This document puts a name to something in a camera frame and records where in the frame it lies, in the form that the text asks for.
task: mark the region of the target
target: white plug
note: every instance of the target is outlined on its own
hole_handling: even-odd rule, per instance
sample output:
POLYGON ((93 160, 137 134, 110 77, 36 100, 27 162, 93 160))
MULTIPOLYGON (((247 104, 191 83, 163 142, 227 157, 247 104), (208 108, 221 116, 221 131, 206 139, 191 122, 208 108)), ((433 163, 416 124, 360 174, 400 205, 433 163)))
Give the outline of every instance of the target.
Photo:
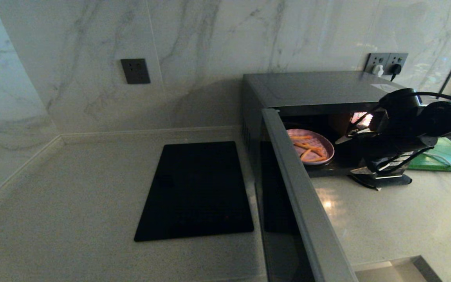
POLYGON ((384 66, 382 66, 382 65, 376 65, 372 69, 372 74, 374 74, 378 77, 381 77, 383 73, 384 73, 384 66))

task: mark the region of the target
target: microwave door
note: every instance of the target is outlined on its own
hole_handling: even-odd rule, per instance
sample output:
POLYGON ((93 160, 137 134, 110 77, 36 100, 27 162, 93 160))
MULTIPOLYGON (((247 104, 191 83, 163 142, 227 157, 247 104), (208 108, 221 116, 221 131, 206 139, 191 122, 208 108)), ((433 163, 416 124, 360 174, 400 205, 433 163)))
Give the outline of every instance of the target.
POLYGON ((278 112, 262 116, 315 281, 358 282, 278 112))

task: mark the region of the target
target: baseboard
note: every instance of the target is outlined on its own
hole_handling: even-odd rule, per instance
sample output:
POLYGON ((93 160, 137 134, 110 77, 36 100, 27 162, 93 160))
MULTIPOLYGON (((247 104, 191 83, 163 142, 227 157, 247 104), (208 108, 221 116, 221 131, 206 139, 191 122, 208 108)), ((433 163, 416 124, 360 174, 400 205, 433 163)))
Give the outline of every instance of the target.
POLYGON ((73 133, 61 134, 62 139, 66 144, 79 143, 106 143, 118 141, 138 141, 142 137, 147 137, 152 134, 164 136, 168 134, 169 138, 182 138, 194 134, 206 132, 223 132, 224 135, 234 134, 239 132, 241 127, 239 125, 231 125, 225 127, 190 127, 190 128, 171 128, 164 130, 132 130, 123 132, 93 132, 93 133, 73 133))
POLYGON ((5 182, 0 185, 0 207, 7 200, 12 191, 14 191, 18 184, 26 177, 34 173, 40 166, 42 166, 48 159, 55 155, 65 145, 61 136, 55 137, 52 141, 46 144, 41 150, 36 152, 29 160, 27 160, 20 168, 18 168, 5 182))

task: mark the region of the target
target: countertop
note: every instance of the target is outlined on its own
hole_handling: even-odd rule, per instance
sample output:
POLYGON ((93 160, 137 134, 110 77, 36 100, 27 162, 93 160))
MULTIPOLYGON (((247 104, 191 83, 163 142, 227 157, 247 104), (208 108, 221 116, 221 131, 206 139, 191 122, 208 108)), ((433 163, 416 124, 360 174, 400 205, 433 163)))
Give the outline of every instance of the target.
POLYGON ((407 171, 406 186, 368 189, 347 177, 312 183, 352 266, 422 255, 451 281, 451 172, 407 171))

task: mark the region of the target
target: wall socket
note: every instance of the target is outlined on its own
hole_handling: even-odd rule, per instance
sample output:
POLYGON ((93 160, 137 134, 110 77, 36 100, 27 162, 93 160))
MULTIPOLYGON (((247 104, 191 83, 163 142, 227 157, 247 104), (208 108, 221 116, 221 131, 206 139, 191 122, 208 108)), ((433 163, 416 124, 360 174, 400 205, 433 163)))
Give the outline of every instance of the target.
POLYGON ((408 53, 370 53, 365 65, 365 72, 372 73, 374 66, 382 65, 383 75, 392 75, 391 68, 395 64, 404 66, 408 53))
POLYGON ((128 84, 151 83, 145 59, 121 59, 121 65, 128 84))

